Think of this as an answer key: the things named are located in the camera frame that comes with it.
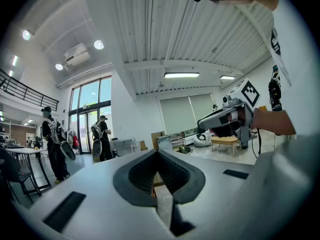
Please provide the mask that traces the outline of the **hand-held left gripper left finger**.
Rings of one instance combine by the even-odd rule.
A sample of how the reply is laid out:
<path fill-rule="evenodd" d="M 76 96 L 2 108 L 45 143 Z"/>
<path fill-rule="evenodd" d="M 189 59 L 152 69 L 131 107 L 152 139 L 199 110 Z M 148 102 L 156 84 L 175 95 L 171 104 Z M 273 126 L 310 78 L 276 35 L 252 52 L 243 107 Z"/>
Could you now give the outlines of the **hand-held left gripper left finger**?
<path fill-rule="evenodd" d="M 70 240 L 171 240 L 173 234 L 154 207 L 131 205 L 113 185 L 114 173 L 144 151 L 87 165 L 50 189 L 29 210 L 42 222 L 71 192 L 86 197 L 61 232 Z"/>

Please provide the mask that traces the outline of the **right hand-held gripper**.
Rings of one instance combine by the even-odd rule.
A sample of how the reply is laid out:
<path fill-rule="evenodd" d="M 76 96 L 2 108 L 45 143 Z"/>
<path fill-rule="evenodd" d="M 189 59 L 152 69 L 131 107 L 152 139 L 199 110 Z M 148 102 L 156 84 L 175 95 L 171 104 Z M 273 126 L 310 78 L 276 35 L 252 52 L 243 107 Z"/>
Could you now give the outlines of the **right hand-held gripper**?
<path fill-rule="evenodd" d="M 208 130 L 219 138 L 235 136 L 242 149 L 255 138 L 251 131 L 254 110 L 261 95 L 248 78 L 240 81 L 222 98 L 222 108 L 197 121 L 198 130 Z"/>

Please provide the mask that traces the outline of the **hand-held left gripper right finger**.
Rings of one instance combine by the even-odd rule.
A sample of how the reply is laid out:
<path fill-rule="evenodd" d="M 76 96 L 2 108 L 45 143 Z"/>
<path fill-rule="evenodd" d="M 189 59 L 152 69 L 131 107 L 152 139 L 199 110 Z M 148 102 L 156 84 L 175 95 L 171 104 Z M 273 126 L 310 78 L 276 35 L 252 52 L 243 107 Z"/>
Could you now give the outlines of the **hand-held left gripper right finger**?
<path fill-rule="evenodd" d="M 169 154 L 199 168 L 205 176 L 205 184 L 194 201 L 179 204 L 181 218 L 189 222 L 193 229 L 180 236 L 170 231 L 173 196 L 163 185 L 157 188 L 157 213 L 162 220 L 168 235 L 162 235 L 163 240 L 218 240 L 222 239 L 219 231 L 224 225 L 230 226 L 230 219 L 224 213 L 228 206 L 237 199 L 237 193 L 245 180 L 225 174 L 226 170 L 250 173 L 252 165 L 205 159 L 175 151 Z"/>

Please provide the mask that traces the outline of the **person's right forearm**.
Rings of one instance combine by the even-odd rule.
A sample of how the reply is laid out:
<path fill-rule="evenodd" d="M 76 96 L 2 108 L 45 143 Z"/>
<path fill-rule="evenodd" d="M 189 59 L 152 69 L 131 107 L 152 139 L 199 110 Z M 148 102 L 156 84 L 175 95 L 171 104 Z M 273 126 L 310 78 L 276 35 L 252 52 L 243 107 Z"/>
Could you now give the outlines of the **person's right forearm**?
<path fill-rule="evenodd" d="M 262 129 L 278 135 L 291 136 L 296 130 L 285 110 L 267 111 L 256 108 L 253 113 L 251 129 Z"/>

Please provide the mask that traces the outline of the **low wooden bench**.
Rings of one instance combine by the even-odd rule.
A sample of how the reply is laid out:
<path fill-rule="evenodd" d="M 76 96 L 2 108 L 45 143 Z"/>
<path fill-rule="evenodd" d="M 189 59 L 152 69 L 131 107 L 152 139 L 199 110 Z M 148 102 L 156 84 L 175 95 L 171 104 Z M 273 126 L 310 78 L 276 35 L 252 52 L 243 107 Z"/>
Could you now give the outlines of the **low wooden bench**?
<path fill-rule="evenodd" d="M 232 146 L 232 157 L 234 158 L 236 145 L 239 144 L 240 147 L 242 147 L 240 140 L 235 136 L 228 136 L 228 137 L 218 137 L 218 136 L 212 136 L 210 138 L 211 140 L 211 150 L 213 151 L 213 145 L 218 144 L 225 145 L 225 146 Z"/>

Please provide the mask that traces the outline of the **zebra striped beanbag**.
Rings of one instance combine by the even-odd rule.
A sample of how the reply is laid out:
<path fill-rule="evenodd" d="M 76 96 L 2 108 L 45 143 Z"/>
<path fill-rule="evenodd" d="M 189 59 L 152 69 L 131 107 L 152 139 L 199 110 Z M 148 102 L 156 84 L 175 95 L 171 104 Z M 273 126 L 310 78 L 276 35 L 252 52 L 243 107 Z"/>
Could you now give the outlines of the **zebra striped beanbag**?
<path fill-rule="evenodd" d="M 212 145 L 212 141 L 204 134 L 196 134 L 193 138 L 193 145 L 198 148 L 205 148 Z"/>

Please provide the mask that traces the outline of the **grey roller blinds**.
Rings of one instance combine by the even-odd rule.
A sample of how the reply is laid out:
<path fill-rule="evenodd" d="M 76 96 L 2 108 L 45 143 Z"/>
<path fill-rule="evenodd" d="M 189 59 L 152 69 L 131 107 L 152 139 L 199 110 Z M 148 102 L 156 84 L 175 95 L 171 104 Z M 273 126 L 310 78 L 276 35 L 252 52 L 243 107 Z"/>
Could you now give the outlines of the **grey roller blinds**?
<path fill-rule="evenodd" d="M 188 95 L 159 101 L 165 133 L 186 136 L 197 133 L 199 119 L 213 112 L 215 104 L 210 94 Z"/>

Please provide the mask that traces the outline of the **marble patterned box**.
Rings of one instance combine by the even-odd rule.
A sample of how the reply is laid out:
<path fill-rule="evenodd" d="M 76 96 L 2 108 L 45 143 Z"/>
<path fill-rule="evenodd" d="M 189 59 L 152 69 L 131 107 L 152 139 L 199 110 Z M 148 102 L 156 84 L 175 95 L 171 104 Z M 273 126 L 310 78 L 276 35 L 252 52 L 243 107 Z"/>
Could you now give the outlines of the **marble patterned box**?
<path fill-rule="evenodd" d="M 172 150 L 173 149 L 171 138 L 168 135 L 157 137 L 157 143 L 158 143 L 158 148 L 161 150 L 165 150 L 165 149 Z"/>

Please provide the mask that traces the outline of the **long tube ceiling light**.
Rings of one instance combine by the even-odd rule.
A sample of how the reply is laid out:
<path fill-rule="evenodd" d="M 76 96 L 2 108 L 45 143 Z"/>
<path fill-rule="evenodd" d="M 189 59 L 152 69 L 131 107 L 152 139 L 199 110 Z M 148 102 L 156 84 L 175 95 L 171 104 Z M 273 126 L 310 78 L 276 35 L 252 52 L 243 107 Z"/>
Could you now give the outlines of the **long tube ceiling light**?
<path fill-rule="evenodd" d="M 166 72 L 164 74 L 165 79 L 174 78 L 197 78 L 200 74 L 198 72 Z"/>

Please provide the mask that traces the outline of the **brown cardboard box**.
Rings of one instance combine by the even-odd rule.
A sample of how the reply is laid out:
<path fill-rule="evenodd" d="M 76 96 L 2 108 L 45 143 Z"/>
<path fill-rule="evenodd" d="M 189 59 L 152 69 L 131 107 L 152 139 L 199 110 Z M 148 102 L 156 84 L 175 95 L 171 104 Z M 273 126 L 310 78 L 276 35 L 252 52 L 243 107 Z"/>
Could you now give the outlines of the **brown cardboard box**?
<path fill-rule="evenodd" d="M 164 135 L 165 135 L 164 131 L 154 132 L 151 134 L 153 149 L 156 149 L 156 150 L 159 149 L 158 138 L 163 137 Z"/>

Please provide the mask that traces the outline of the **white table with black legs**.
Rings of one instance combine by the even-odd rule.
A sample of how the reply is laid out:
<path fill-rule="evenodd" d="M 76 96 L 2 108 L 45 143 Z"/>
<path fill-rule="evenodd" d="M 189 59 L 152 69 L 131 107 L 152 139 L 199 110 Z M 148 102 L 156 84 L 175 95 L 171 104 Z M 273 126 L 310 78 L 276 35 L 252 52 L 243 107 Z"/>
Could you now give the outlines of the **white table with black legs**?
<path fill-rule="evenodd" d="M 36 159 L 38 161 L 38 164 L 40 166 L 40 169 L 42 171 L 44 179 L 46 180 L 46 184 L 38 186 L 38 183 L 36 181 L 35 174 L 34 174 L 34 171 L 32 168 L 31 158 L 30 158 L 31 155 L 35 155 L 35 154 L 41 153 L 41 152 L 46 152 L 47 151 L 46 148 L 32 149 L 32 148 L 27 148 L 27 147 L 23 147 L 23 148 L 20 147 L 20 148 L 6 148 L 5 150 L 8 153 L 11 153 L 14 155 L 22 155 L 22 157 L 26 159 L 26 164 L 27 164 L 28 169 L 31 173 L 31 182 L 35 186 L 35 190 L 28 190 L 27 191 L 28 194 L 37 193 L 39 196 L 41 196 L 42 195 L 41 190 L 45 190 L 45 189 L 52 187 L 52 185 L 48 179 L 48 176 L 45 172 L 45 169 L 44 169 L 44 166 L 43 166 L 43 163 L 42 163 L 40 157 L 36 157 Z"/>

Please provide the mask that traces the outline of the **black chair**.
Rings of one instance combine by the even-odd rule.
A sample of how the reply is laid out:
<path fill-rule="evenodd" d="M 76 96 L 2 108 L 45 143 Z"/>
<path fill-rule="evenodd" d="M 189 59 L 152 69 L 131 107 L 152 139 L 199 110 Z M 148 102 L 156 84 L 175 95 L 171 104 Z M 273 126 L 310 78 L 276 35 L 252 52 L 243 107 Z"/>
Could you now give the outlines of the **black chair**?
<path fill-rule="evenodd" d="M 21 171 L 20 163 L 2 147 L 0 147 L 0 160 L 3 160 L 3 163 L 0 165 L 2 177 L 7 183 L 8 188 L 16 201 L 20 204 L 18 196 L 16 195 L 11 183 L 19 184 L 23 194 L 29 199 L 31 204 L 34 204 L 34 201 L 30 196 L 30 191 L 26 188 L 26 181 L 30 180 L 31 184 L 33 185 L 33 189 L 39 196 L 41 193 L 32 180 L 31 172 Z"/>

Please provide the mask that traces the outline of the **tall glass window door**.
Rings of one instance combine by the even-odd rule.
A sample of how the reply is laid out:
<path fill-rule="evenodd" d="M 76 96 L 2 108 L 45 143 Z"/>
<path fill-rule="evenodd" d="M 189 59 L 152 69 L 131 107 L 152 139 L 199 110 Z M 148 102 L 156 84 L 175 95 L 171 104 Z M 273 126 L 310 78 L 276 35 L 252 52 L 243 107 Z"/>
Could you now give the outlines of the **tall glass window door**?
<path fill-rule="evenodd" d="M 99 78 L 71 90 L 67 128 L 76 133 L 81 154 L 92 154 L 94 140 L 91 127 L 101 115 L 106 116 L 107 128 L 113 130 L 111 94 L 111 76 Z"/>

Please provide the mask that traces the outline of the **person's white shirt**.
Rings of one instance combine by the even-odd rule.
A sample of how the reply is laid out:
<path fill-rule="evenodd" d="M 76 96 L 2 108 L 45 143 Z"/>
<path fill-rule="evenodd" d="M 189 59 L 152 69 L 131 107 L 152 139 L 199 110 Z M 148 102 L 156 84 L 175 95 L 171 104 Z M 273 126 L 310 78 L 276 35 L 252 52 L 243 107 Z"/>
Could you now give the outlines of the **person's white shirt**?
<path fill-rule="evenodd" d="M 245 184 L 252 204 L 241 240 L 301 237 L 315 211 L 320 183 L 320 56 L 312 35 L 289 0 L 257 0 L 272 10 L 272 57 L 288 87 L 281 102 L 296 131 L 256 162 Z"/>

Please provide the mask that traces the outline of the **black balcony railing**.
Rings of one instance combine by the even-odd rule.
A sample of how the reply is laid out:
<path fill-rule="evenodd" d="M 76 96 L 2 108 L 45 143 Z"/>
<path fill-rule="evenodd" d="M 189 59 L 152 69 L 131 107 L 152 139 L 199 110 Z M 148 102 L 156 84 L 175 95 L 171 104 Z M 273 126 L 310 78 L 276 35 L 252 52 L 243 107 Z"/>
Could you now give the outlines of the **black balcony railing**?
<path fill-rule="evenodd" d="M 28 87 L 14 77 L 9 76 L 2 69 L 0 69 L 0 90 L 33 105 L 50 107 L 52 111 L 57 111 L 58 100 Z"/>

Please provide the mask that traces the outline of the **white ceiling air conditioner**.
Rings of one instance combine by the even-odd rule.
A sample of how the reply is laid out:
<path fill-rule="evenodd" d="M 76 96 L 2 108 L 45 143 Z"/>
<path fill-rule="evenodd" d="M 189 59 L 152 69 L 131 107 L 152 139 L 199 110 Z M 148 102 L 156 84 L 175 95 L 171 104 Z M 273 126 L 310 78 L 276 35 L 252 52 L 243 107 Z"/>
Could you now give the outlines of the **white ceiling air conditioner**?
<path fill-rule="evenodd" d="M 64 54 L 65 62 L 71 66 L 77 66 L 83 62 L 88 61 L 91 58 L 90 53 L 88 52 L 87 47 L 80 43 L 70 50 L 66 51 Z"/>

